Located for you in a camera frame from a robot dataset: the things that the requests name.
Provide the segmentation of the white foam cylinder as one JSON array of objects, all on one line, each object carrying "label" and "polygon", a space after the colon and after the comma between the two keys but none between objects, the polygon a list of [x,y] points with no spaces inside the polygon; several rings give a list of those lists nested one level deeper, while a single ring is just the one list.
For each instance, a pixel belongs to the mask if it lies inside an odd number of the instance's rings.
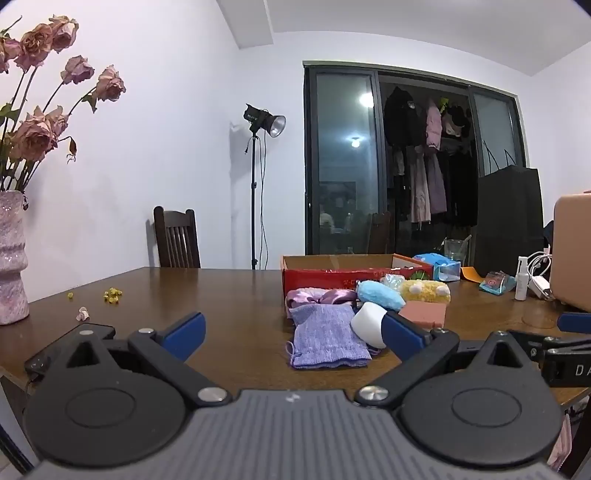
[{"label": "white foam cylinder", "polygon": [[351,328],[363,342],[374,349],[384,349],[382,322],[388,311],[382,306],[365,302],[351,320]]}]

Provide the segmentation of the yellow white plush sheep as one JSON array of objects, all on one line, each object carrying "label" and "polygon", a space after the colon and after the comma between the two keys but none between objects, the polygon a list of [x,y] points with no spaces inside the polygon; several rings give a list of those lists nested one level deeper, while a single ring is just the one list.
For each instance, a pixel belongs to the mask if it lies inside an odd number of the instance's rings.
[{"label": "yellow white plush sheep", "polygon": [[449,304],[451,291],[446,283],[434,280],[405,280],[400,293],[406,302],[428,302]]}]

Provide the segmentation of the light blue plush toy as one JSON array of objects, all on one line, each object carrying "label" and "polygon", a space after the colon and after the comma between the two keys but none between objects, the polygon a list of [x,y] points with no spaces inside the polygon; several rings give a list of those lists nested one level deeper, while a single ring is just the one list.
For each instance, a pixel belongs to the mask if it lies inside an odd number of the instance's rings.
[{"label": "light blue plush toy", "polygon": [[398,291],[373,280],[360,282],[356,287],[356,295],[360,301],[375,303],[386,310],[399,312],[406,305]]}]

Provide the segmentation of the purple knitted cloth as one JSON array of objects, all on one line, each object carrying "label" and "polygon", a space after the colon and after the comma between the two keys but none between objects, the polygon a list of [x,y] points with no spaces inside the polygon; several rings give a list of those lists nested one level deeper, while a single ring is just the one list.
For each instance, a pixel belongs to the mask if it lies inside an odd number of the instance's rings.
[{"label": "purple knitted cloth", "polygon": [[290,366],[297,370],[366,367],[372,355],[351,328],[354,316],[349,304],[310,303],[291,309]]}]

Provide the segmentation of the white spray bottle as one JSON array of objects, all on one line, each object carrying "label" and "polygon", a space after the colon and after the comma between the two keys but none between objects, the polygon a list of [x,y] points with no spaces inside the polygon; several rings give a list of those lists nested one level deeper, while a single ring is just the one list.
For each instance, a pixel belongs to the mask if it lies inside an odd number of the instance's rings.
[{"label": "white spray bottle", "polygon": [[525,301],[528,294],[528,287],[530,281],[530,274],[528,270],[528,257],[519,256],[517,271],[515,275],[516,287],[515,287],[515,299],[517,301]]}]

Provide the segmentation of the blue tissue pack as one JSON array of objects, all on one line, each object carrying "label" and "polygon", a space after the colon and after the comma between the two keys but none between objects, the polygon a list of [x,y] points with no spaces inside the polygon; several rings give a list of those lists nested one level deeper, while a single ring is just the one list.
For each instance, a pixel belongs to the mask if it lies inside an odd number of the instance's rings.
[{"label": "blue tissue pack", "polygon": [[452,260],[438,253],[419,254],[415,260],[427,263],[433,267],[433,279],[436,281],[451,283],[461,279],[461,262]]}]

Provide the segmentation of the yellow flower bits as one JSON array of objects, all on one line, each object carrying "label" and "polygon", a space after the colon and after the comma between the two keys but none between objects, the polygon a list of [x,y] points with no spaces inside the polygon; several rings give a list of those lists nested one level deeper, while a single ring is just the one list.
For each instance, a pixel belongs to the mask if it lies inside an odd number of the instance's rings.
[{"label": "yellow flower bits", "polygon": [[123,291],[114,287],[105,289],[104,291],[99,290],[84,290],[84,289],[72,289],[68,290],[65,295],[69,301],[101,301],[106,304],[117,305],[120,302]]}]

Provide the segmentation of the teal packaged snack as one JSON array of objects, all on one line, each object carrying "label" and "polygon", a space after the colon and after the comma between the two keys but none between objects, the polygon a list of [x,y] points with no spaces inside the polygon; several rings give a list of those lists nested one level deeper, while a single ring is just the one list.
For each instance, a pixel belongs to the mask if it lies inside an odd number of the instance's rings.
[{"label": "teal packaged snack", "polygon": [[491,271],[479,284],[479,289],[500,296],[512,291],[516,286],[516,279],[502,271]]}]

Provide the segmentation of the red cardboard box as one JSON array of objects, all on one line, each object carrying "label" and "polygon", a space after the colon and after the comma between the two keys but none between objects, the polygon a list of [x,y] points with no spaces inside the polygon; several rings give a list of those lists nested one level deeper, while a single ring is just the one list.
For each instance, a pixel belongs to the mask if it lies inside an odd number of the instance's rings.
[{"label": "red cardboard box", "polygon": [[283,256],[280,262],[283,300],[287,308],[300,299],[314,297],[318,290],[355,290],[365,280],[379,281],[388,274],[427,278],[433,276],[433,267],[423,261],[398,254],[322,254]]}]

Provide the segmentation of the dark wooden chair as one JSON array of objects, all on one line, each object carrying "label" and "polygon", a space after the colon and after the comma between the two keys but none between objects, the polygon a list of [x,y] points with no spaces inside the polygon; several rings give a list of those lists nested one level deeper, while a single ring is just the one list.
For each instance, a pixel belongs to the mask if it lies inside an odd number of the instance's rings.
[{"label": "dark wooden chair", "polygon": [[201,266],[194,211],[153,209],[154,231],[159,265],[163,268],[195,268]]}]

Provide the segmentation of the fallen pink petal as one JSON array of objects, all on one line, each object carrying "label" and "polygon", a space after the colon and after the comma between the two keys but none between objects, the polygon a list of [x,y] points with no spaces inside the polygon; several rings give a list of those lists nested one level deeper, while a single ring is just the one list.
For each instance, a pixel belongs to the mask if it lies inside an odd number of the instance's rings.
[{"label": "fallen pink petal", "polygon": [[86,322],[90,319],[89,312],[86,307],[82,306],[79,308],[78,313],[76,315],[76,320],[78,322]]}]

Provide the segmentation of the purple satin bow cloth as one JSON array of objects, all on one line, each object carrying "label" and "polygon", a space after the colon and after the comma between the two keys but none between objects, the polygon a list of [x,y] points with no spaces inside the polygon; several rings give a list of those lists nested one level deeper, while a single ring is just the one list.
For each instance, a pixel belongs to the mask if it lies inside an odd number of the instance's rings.
[{"label": "purple satin bow cloth", "polygon": [[358,299],[354,290],[349,289],[322,289],[304,287],[287,292],[284,305],[288,318],[293,317],[294,309],[308,304],[353,304]]}]

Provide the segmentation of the black shopping bag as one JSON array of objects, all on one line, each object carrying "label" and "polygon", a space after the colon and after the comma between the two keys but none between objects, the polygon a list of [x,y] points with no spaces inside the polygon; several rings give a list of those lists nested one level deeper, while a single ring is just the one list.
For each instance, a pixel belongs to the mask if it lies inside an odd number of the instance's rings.
[{"label": "black shopping bag", "polygon": [[520,256],[544,248],[543,206],[536,169],[509,166],[479,179],[474,267],[514,275]]}]

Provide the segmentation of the studio light on stand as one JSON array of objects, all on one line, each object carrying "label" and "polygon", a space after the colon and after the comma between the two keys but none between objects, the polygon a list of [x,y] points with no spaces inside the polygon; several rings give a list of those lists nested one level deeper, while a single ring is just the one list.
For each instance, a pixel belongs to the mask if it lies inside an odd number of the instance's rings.
[{"label": "studio light on stand", "polygon": [[269,110],[245,104],[243,119],[249,123],[250,139],[250,269],[266,270],[270,250],[264,226],[264,184],[266,183],[267,139],[277,138],[287,126],[287,118]]}]

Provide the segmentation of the black sliding door frame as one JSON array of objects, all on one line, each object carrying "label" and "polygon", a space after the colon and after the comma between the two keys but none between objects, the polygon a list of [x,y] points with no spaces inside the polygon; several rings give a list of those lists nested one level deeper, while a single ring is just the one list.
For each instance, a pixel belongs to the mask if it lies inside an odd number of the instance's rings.
[{"label": "black sliding door frame", "polygon": [[435,74],[304,69],[305,243],[310,254],[474,246],[485,179],[524,166],[514,95]]}]

